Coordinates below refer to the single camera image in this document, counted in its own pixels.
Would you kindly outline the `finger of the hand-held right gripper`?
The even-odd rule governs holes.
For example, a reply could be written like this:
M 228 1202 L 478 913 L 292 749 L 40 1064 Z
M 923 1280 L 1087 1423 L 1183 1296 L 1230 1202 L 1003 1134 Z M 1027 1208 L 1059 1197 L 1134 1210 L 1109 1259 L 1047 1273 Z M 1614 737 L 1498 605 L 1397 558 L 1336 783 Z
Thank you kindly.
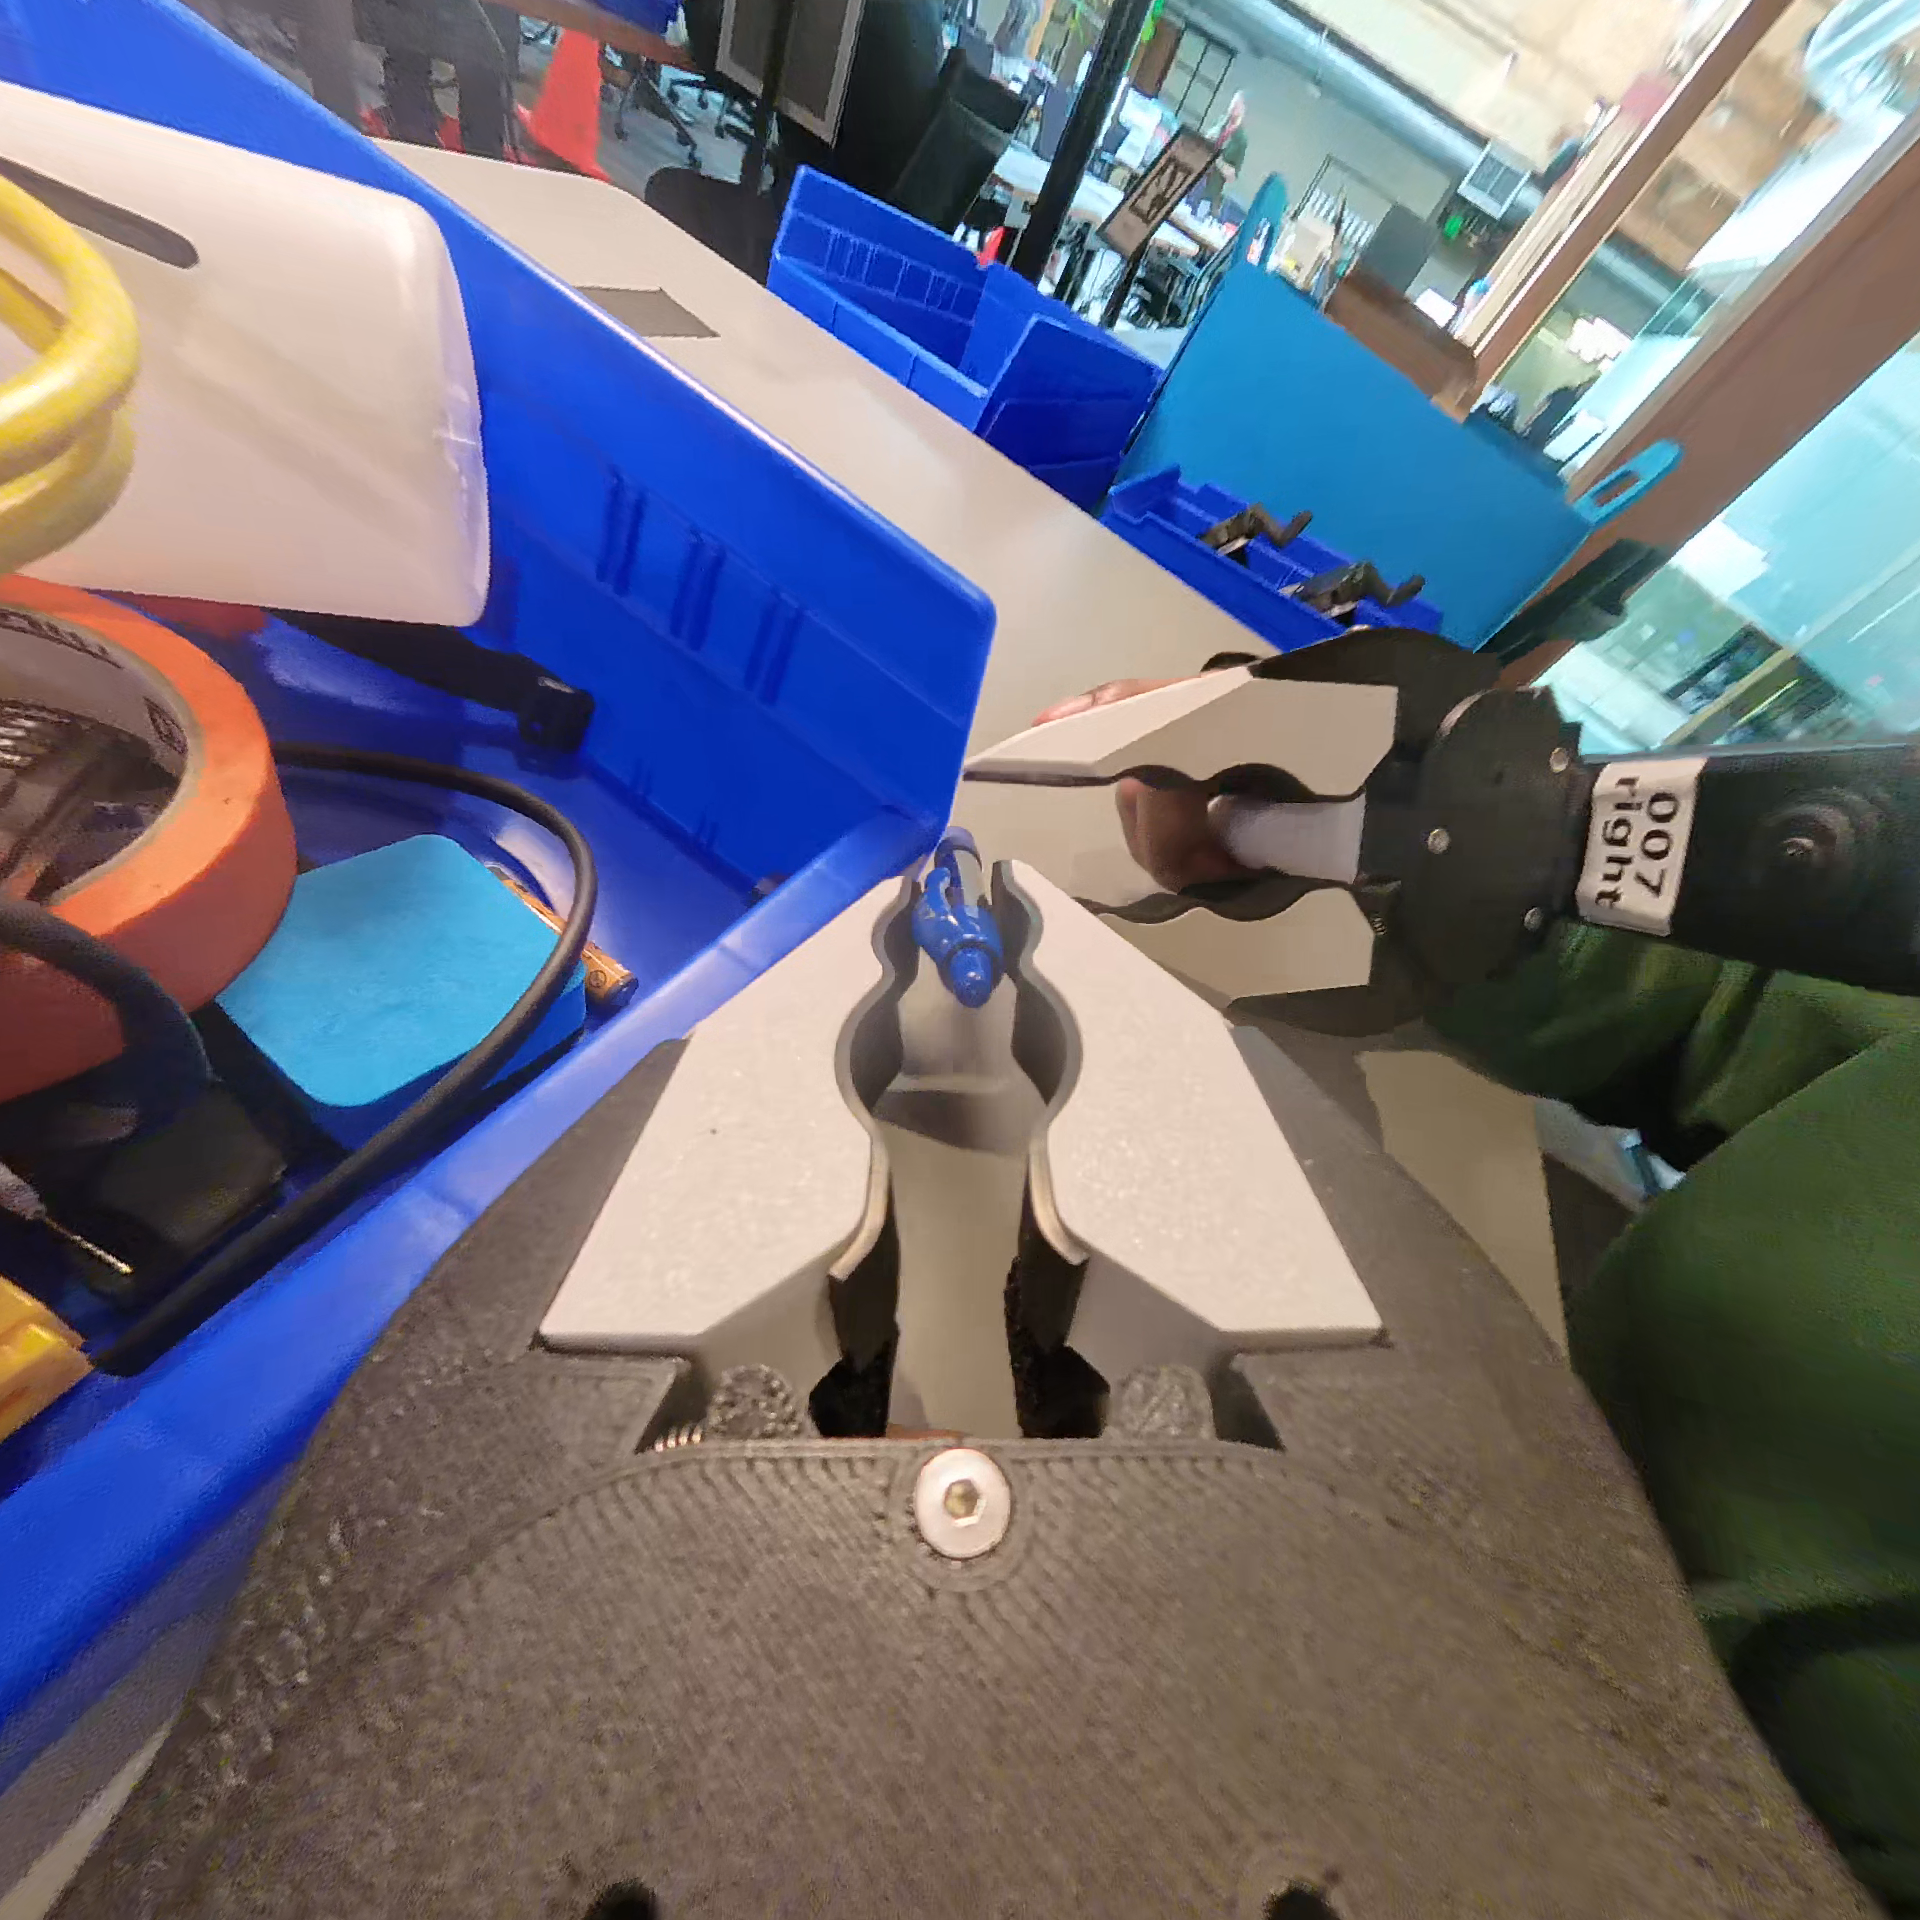
M 1397 741 L 1397 688 L 1259 678 L 1249 665 L 1096 702 L 974 755 L 962 780 L 1352 799 Z
M 1223 1009 L 1235 999 L 1365 988 L 1393 908 L 1393 886 L 1236 879 L 1127 904 L 1095 901 L 1089 913 Z

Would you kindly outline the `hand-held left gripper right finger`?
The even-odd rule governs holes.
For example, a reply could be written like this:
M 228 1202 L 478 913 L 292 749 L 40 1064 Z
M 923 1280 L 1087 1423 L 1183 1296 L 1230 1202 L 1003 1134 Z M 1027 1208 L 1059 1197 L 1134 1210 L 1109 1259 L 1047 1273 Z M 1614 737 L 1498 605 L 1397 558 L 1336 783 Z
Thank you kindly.
M 996 861 L 992 910 L 1037 1097 L 1003 1286 L 1023 1434 L 1101 1434 L 1138 1372 L 1213 1397 L 1244 1354 L 1378 1346 L 1228 1019 L 1018 859 Z

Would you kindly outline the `blue pen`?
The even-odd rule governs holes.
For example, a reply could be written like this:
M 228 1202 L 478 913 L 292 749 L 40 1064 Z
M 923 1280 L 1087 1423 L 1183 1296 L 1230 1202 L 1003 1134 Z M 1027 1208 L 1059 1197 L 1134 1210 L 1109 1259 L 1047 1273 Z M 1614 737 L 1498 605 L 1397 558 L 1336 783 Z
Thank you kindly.
M 948 997 L 984 1009 L 1003 979 L 1003 933 L 987 861 L 966 830 L 951 830 L 917 875 L 911 931 Z

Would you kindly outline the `blue plastic bin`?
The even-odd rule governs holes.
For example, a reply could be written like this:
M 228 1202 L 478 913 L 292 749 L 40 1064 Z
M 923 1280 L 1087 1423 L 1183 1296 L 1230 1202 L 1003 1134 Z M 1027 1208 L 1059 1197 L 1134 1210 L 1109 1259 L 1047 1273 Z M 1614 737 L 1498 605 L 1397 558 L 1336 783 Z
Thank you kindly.
M 976 256 L 948 233 L 800 167 L 772 249 L 766 289 L 883 372 L 911 381 L 922 363 L 961 372 L 984 274 Z
M 1402 611 L 1365 605 L 1352 628 L 1285 597 L 1285 589 L 1310 576 L 1365 561 L 1330 548 L 1312 521 L 1310 532 L 1282 552 L 1253 548 L 1247 567 L 1205 552 L 1198 541 L 1201 532 L 1236 514 L 1244 502 L 1247 498 L 1223 492 L 1222 485 L 1187 484 L 1180 468 L 1163 468 L 1118 484 L 1101 508 L 1101 521 L 1262 639 L 1274 653 L 1292 653 L 1363 628 L 1416 634 L 1444 631 L 1444 614 L 1425 597 L 1425 591 Z
M 1107 498 L 1163 370 L 1013 269 L 987 265 L 957 363 L 961 418 L 1085 514 Z
M 379 186 L 443 233 L 492 507 L 480 644 L 595 700 L 571 755 L 272 619 L 204 639 L 277 745 L 516 780 L 597 859 L 637 999 L 129 1379 L 3 1444 L 3 1837 L 169 1716 L 344 1380 L 456 1236 L 660 1042 L 909 852 L 957 786 L 996 611 L 791 446 L 177 3 L 3 3 L 3 78 Z

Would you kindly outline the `person's right forearm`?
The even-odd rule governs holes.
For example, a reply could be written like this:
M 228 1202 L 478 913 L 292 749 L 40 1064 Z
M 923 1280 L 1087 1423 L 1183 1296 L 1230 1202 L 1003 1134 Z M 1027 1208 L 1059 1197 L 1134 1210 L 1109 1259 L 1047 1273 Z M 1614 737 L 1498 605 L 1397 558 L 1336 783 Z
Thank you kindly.
M 1634 1131 L 1677 1168 L 1776 1112 L 1915 1148 L 1914 997 L 1572 924 L 1426 1026 L 1509 1090 Z

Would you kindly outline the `person's right hand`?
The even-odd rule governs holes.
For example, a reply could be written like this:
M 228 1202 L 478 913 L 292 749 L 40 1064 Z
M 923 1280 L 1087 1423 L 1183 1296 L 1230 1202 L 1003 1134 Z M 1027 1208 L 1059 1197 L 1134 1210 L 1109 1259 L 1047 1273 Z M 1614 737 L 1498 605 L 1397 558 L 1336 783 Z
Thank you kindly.
M 1033 726 L 1053 726 L 1087 708 L 1107 708 L 1118 702 L 1138 700 L 1163 685 L 1180 685 L 1174 678 L 1112 678 L 1089 685 L 1087 692 L 1075 692 L 1066 700 L 1050 702 L 1041 708 Z M 1163 891 L 1187 891 L 1198 886 L 1213 881 L 1241 881 L 1253 879 L 1257 867 L 1247 867 L 1235 859 L 1228 842 L 1213 832 L 1212 822 L 1212 799 L 1205 791 L 1196 786 L 1151 786 L 1136 777 L 1119 777 L 1112 783 L 1118 822 L 1127 842 L 1130 859 L 1145 873 Z

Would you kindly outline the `far blue bins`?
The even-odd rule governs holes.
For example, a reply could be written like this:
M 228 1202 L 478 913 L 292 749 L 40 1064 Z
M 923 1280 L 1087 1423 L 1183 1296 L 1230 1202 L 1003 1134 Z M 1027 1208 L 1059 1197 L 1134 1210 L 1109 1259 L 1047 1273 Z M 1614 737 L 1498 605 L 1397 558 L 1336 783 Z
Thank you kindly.
M 1440 634 L 1464 651 L 1515 660 L 1555 634 L 1602 634 L 1673 558 L 1620 521 L 1681 450 L 1658 441 L 1572 495 L 1518 437 L 1450 418 L 1278 274 L 1282 212 L 1269 177 L 1118 484 L 1180 468 L 1278 515 L 1310 508 L 1330 548 L 1389 580 L 1425 576 Z

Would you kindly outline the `light blue sponge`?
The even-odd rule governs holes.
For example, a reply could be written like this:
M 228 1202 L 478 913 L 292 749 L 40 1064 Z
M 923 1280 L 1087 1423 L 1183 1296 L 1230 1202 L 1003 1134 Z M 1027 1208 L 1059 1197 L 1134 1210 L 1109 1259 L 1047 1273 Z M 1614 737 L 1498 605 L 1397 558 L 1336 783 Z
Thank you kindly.
M 408 835 L 299 875 L 216 1001 L 326 1140 L 363 1145 L 512 1011 L 555 947 L 478 855 Z

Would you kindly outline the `fiducial marker sign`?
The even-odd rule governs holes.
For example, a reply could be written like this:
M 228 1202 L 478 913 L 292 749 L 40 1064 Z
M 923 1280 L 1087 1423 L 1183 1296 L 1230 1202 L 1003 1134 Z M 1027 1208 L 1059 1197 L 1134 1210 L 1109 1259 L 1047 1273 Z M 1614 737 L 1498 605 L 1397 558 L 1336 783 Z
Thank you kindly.
M 1127 186 L 1123 199 L 1101 222 L 1096 241 L 1119 257 L 1138 257 L 1219 157 L 1219 143 L 1201 130 L 1174 137 L 1148 161 L 1145 174 Z

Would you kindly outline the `person's green jacket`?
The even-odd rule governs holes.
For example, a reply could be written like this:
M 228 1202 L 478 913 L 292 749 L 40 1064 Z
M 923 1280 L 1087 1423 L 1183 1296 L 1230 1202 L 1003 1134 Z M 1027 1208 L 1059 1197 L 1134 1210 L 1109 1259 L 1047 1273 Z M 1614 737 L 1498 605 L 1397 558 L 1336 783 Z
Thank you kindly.
M 1915 1036 L 1648 1204 L 1572 1354 L 1748 1716 L 1851 1874 L 1915 1918 Z

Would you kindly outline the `black floor lamp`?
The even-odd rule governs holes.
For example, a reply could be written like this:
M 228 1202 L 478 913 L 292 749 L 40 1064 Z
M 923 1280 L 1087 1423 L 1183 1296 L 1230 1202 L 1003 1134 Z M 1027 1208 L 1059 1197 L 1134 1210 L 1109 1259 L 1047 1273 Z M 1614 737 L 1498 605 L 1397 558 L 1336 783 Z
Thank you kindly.
M 1107 19 L 1089 50 L 1089 67 L 1078 85 L 1075 109 L 1066 112 L 1060 139 L 1041 180 L 1041 188 L 1027 209 L 1023 238 L 1014 245 L 1013 272 L 1033 286 L 1041 283 L 1050 250 L 1066 225 L 1075 192 L 1089 167 L 1089 152 L 1101 139 L 1107 115 L 1130 75 L 1142 25 L 1151 3 L 1107 3 Z

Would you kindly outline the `wooden beam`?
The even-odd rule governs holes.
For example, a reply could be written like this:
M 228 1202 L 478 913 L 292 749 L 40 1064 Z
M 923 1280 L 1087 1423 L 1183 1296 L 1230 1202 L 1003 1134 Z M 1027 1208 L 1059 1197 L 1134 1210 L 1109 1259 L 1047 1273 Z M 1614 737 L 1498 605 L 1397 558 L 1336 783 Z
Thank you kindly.
M 1715 3 L 1704 25 L 1681 43 L 1677 61 L 1634 82 L 1614 122 L 1498 256 L 1487 299 L 1459 325 L 1471 372 L 1465 399 L 1452 404 L 1455 414 L 1471 408 L 1487 381 L 1540 325 L 1785 11 L 1785 3 Z

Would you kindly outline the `grey desk monitor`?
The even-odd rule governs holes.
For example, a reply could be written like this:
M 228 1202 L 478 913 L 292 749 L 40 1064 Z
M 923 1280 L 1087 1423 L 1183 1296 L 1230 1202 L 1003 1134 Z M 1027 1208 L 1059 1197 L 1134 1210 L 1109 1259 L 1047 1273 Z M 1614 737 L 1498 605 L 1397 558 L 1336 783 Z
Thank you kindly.
M 864 3 L 723 3 L 715 72 L 763 97 L 773 54 L 781 91 L 773 115 L 834 143 L 851 82 Z

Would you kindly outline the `orange traffic cone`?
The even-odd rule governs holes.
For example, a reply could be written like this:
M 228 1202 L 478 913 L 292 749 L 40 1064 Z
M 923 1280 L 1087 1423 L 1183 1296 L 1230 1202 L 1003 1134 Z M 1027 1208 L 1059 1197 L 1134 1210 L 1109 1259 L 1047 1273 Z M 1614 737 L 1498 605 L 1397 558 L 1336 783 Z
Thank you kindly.
M 533 103 L 516 109 L 520 137 L 533 162 L 606 183 L 601 167 L 601 43 L 557 30 Z

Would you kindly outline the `white plastic bottle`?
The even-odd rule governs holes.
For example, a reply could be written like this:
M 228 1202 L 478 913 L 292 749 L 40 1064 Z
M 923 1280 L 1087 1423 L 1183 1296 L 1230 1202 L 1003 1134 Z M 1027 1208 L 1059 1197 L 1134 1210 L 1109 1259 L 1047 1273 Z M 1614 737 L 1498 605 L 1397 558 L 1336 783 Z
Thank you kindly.
M 422 207 L 26 85 L 3 177 L 136 314 L 129 480 L 51 584 L 466 628 L 490 589 L 460 283 Z

